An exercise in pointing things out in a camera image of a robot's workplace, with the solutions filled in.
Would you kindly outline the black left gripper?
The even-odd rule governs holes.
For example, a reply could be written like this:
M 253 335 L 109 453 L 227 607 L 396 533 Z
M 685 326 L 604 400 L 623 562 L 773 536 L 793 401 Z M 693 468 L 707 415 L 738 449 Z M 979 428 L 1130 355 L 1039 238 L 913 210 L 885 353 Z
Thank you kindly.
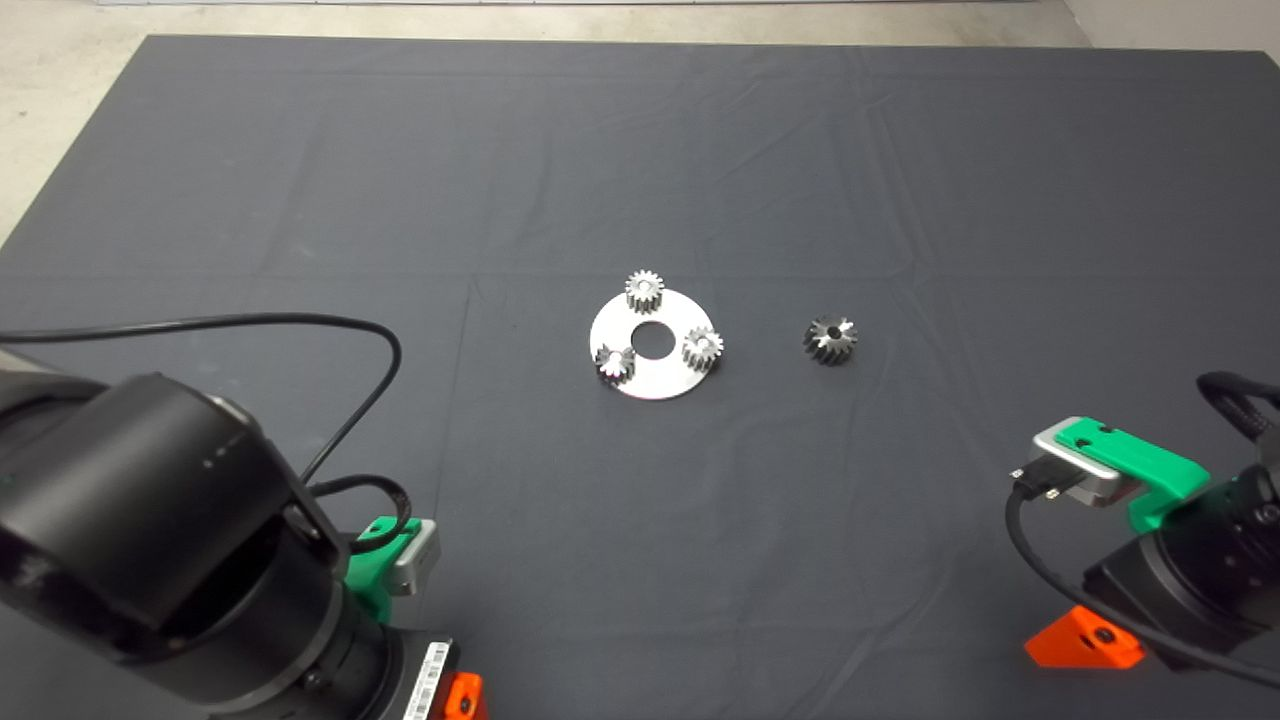
M 484 680 L 458 661 L 448 635 L 390 635 L 380 719 L 488 720 Z

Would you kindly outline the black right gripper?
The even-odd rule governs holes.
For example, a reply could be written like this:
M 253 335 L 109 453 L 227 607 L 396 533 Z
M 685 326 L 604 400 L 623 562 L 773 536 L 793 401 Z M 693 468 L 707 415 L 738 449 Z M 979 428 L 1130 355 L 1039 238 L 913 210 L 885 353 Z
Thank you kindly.
M 1217 653 L 1276 628 L 1276 502 L 1196 498 L 1160 528 L 1085 570 L 1085 592 L 1149 626 Z M 1080 605 L 1036 633 L 1039 667 L 1128 670 L 1146 648 Z

